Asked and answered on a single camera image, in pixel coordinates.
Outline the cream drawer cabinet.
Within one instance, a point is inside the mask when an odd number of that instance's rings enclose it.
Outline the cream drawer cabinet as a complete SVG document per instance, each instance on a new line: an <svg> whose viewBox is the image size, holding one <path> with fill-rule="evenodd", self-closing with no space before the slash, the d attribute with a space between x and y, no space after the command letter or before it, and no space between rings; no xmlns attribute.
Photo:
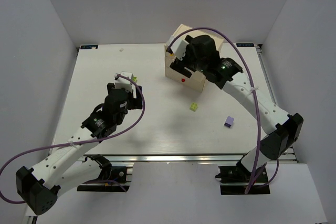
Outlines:
<svg viewBox="0 0 336 224"><path fill-rule="evenodd" d="M164 46L164 50L167 49L167 46L170 44L170 42L173 40L174 37L176 37L177 35L179 35L180 33L191 29L191 27L186 26L184 24L180 24L178 26L178 28L175 30L175 32L173 33L173 35L171 36L171 38L167 41L166 45ZM196 31L192 31L190 33L188 33L188 35L192 36L192 37L197 37L200 35L209 35L211 38L213 38L213 40L215 41L216 44L216 49L218 51L221 50L222 44L224 43L224 39L222 37L220 37L219 35L215 35L213 32L211 31L205 31L205 30L196 30ZM174 56L169 54L168 52L165 52L165 76L167 78L170 78L186 87L189 87L193 90L196 90L198 92L203 92L204 89L204 85L207 82L206 78L204 77L204 75L199 72L193 72L190 69L187 69L189 72L192 73L190 78L185 77L184 75L176 72L175 70L170 68L170 64L174 61Z"/></svg>

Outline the purple lego brick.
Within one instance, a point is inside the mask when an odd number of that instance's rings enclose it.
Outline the purple lego brick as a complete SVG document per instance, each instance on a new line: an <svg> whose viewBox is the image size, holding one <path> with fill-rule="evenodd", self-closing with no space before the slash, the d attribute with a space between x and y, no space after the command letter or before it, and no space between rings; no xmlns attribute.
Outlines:
<svg viewBox="0 0 336 224"><path fill-rule="evenodd" d="M227 119L225 120L224 126L231 128L233 124L234 124L234 118L231 116L228 116Z"/></svg>

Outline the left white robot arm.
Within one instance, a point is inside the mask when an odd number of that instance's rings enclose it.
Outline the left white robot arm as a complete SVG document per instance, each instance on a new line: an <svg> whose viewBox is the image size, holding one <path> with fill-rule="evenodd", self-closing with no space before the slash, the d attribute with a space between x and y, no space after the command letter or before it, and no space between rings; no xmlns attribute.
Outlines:
<svg viewBox="0 0 336 224"><path fill-rule="evenodd" d="M31 168L16 172L16 189L24 203L37 216L51 209L58 197L86 182L106 179L111 163L101 154L90 155L74 167L74 163L101 142L118 136L117 127L130 110L144 111L141 86L119 78L108 83L108 95L94 108L79 129L64 144L54 145L53 152Z"/></svg>

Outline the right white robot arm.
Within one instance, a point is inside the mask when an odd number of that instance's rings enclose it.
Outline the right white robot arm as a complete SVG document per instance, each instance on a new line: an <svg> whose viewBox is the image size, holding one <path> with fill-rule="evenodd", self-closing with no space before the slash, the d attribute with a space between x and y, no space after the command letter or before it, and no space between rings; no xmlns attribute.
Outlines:
<svg viewBox="0 0 336 224"><path fill-rule="evenodd" d="M298 139L303 117L289 114L251 86L248 74L232 58L222 58L209 35L171 36L167 52L174 56L171 69L187 78L195 72L203 74L238 101L256 119L258 131L266 133L237 163L243 172L251 174L268 161L278 159Z"/></svg>

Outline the red knob drawer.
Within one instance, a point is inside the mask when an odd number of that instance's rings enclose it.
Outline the red knob drawer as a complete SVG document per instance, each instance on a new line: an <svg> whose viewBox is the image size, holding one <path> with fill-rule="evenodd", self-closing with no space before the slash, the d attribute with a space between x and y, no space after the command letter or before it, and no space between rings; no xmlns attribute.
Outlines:
<svg viewBox="0 0 336 224"><path fill-rule="evenodd" d="M193 72L188 78L170 68L165 68L165 76L195 91L203 92L206 79L200 72Z"/></svg>

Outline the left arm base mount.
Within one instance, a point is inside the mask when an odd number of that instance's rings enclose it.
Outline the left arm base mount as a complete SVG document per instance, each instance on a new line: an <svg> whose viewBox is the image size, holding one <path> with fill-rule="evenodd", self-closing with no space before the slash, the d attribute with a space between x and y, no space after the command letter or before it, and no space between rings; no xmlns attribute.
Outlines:
<svg viewBox="0 0 336 224"><path fill-rule="evenodd" d="M114 163L77 187L79 192L126 193L132 182L133 165Z"/></svg>

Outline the pale lime square lego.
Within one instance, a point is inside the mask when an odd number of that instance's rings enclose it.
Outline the pale lime square lego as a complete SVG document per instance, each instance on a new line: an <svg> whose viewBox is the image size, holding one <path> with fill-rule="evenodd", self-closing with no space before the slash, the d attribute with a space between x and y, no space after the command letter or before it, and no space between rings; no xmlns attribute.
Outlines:
<svg viewBox="0 0 336 224"><path fill-rule="evenodd" d="M198 109L198 104L197 103L191 103L190 105L190 110L195 112Z"/></svg>

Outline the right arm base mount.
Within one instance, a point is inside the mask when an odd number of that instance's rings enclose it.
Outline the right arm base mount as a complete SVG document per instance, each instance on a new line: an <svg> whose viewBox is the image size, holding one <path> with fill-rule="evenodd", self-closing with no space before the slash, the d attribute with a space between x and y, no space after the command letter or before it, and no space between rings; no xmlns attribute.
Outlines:
<svg viewBox="0 0 336 224"><path fill-rule="evenodd" d="M237 166L219 166L215 178L219 182L221 195L244 195L250 176ZM261 174L255 179L248 194L269 195L269 186L264 186L266 182L268 182L268 175L266 169L262 168Z"/></svg>

